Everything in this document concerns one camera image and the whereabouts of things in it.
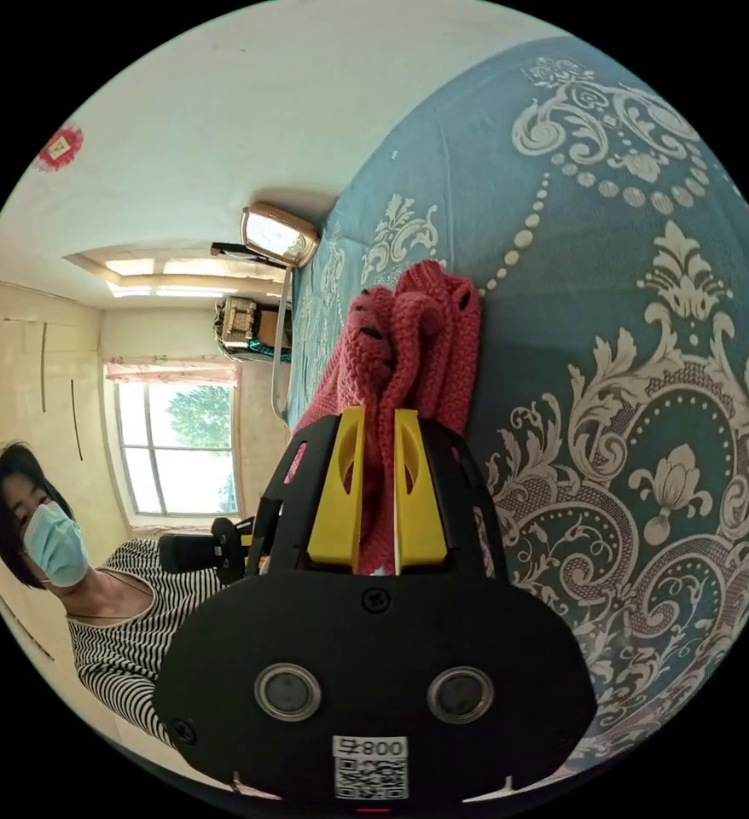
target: qr code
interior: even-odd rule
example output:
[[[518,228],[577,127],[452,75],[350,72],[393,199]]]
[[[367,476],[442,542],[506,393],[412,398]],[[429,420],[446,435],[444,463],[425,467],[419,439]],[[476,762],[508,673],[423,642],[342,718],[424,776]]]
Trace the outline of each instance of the qr code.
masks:
[[[336,758],[334,783],[338,799],[407,799],[409,760]]]

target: woman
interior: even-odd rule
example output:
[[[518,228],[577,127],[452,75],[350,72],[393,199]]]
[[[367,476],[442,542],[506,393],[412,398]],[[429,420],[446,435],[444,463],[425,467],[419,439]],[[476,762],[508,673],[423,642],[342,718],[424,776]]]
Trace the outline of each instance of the woman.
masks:
[[[153,689],[178,626],[221,588],[215,571],[167,574],[153,541],[131,540],[88,562],[67,501],[30,449],[0,450],[0,557],[65,608],[78,678],[105,706],[171,745]]]

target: tree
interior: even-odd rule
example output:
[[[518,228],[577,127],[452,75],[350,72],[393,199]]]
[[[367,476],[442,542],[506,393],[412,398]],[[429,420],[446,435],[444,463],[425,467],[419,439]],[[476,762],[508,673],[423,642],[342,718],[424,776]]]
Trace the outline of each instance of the tree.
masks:
[[[172,431],[184,446],[227,449],[230,442],[230,392],[210,384],[179,392],[167,405]]]

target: pink knitted fabric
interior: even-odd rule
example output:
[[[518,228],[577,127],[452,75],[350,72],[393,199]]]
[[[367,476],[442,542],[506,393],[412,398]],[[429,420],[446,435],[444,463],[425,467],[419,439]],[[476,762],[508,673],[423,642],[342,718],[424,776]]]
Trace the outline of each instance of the pink knitted fabric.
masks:
[[[480,303],[462,276],[423,261],[394,292],[363,290],[297,429],[347,407],[366,410],[361,574],[394,573],[394,411],[417,410],[462,433],[477,371]],[[299,458],[293,463],[297,468]]]

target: short black hair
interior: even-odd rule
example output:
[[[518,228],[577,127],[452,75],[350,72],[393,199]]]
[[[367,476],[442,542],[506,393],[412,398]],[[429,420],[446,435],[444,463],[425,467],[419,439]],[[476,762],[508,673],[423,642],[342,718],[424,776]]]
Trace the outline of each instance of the short black hair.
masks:
[[[32,589],[44,589],[22,558],[24,546],[19,535],[19,525],[5,500],[3,484],[11,475],[26,477],[37,489],[41,489],[58,503],[71,520],[74,520],[73,511],[53,484],[44,477],[39,461],[27,444],[15,441],[0,450],[0,558],[20,583]]]

